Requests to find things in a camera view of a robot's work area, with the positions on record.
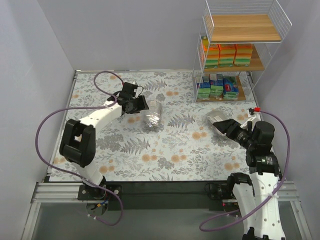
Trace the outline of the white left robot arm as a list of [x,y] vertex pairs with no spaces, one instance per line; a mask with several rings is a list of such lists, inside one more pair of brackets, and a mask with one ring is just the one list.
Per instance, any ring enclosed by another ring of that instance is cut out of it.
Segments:
[[59,154],[72,163],[77,172],[86,181],[86,190],[97,200],[102,199],[106,192],[99,189],[106,183],[105,177],[100,173],[94,158],[96,155],[96,136],[113,120],[124,114],[136,114],[148,110],[148,104],[142,94],[137,94],[139,88],[135,83],[125,82],[122,90],[116,93],[117,99],[109,97],[102,109],[79,119],[69,119],[64,127]]

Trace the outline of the blue green sponge pack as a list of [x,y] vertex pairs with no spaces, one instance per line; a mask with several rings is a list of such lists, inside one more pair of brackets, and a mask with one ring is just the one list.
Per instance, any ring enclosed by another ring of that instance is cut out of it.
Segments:
[[224,91],[223,75],[218,73],[211,73],[209,75],[210,83],[210,97],[220,98]]
[[223,77],[223,98],[225,100],[238,100],[239,88],[234,76]]
[[199,99],[208,99],[211,94],[211,85],[210,79],[208,76],[196,76],[196,89],[197,89],[197,98]]

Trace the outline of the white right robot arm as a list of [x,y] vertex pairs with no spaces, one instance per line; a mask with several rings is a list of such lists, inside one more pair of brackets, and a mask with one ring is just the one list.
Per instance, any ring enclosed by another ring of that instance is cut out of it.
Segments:
[[214,122],[220,133],[246,150],[249,174],[232,173],[228,187],[235,196],[243,219],[244,240],[284,240],[278,195],[279,164],[271,151],[275,128],[266,121],[248,122],[247,128],[234,119]]

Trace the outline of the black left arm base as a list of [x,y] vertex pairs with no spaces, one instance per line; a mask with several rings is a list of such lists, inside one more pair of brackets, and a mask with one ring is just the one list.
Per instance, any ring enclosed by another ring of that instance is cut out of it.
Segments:
[[[122,186],[118,184],[108,184],[104,185],[104,188],[110,190],[117,196],[121,196],[122,194]],[[115,201],[116,197],[113,196],[111,193],[106,192],[97,187],[88,186],[86,184],[82,184],[79,187],[77,199],[79,201],[99,201],[99,200],[112,200]]]

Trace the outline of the silver steel wool pack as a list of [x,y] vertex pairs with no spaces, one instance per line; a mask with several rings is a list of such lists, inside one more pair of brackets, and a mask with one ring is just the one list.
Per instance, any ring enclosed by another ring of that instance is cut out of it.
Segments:
[[162,104],[156,100],[148,100],[148,109],[142,111],[142,130],[146,133],[157,132],[161,127]]
[[215,135],[226,137],[225,134],[221,133],[215,126],[214,123],[228,120],[226,115],[220,110],[212,110],[205,115],[205,119],[209,127],[213,130]]

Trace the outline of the orange Sponge Daddy box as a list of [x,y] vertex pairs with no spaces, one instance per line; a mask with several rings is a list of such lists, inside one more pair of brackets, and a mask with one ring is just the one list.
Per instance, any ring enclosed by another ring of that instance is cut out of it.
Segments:
[[201,36],[203,52],[206,57],[205,69],[217,68],[219,64],[220,49],[217,44],[209,43],[207,36]]

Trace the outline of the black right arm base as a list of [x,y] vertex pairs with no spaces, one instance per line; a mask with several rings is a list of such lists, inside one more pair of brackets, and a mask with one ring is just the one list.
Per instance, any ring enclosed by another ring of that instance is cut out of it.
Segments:
[[232,199],[232,192],[227,183],[209,182],[204,186],[204,190],[211,200]]

